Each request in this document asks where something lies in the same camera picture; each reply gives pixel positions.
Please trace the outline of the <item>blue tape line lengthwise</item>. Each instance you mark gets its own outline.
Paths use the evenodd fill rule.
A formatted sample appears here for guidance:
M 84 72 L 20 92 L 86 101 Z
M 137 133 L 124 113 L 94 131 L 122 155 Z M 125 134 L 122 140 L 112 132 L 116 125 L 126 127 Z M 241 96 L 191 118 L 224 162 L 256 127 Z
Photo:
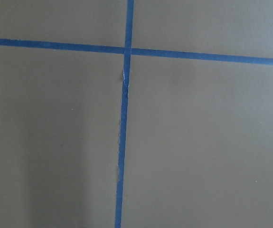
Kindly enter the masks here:
M 117 176 L 117 185 L 116 185 L 116 204 L 115 204 L 115 219 L 114 219 L 115 228 L 122 227 L 122 202 L 123 202 L 130 68 L 131 68 L 131 54 L 132 54 L 133 13 L 134 13 L 134 1 L 129 0 L 127 1 L 126 25 L 125 25 L 122 102 L 121 102 L 119 150 L 118 150 L 118 176 Z

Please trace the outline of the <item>blue tape line crosswise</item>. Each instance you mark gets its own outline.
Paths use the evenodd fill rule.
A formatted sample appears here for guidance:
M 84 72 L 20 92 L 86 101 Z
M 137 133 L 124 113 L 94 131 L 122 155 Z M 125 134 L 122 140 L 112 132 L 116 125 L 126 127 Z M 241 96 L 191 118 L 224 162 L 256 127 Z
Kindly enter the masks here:
M 0 46 L 43 48 L 43 49 L 97 52 L 97 53 L 110 53 L 110 54 L 122 54 L 122 55 L 124 54 L 123 47 L 59 43 L 59 42 L 47 42 L 47 41 L 32 41 L 32 40 L 7 39 L 7 38 L 0 38 Z M 136 56 L 184 58 L 184 59 L 222 61 L 222 62 L 234 62 L 234 63 L 273 66 L 273 58 L 262 58 L 262 57 L 244 57 L 244 56 L 233 56 L 233 55 L 180 52 L 180 51 L 155 50 L 155 49 L 143 49 L 143 48 L 132 48 L 131 54 Z

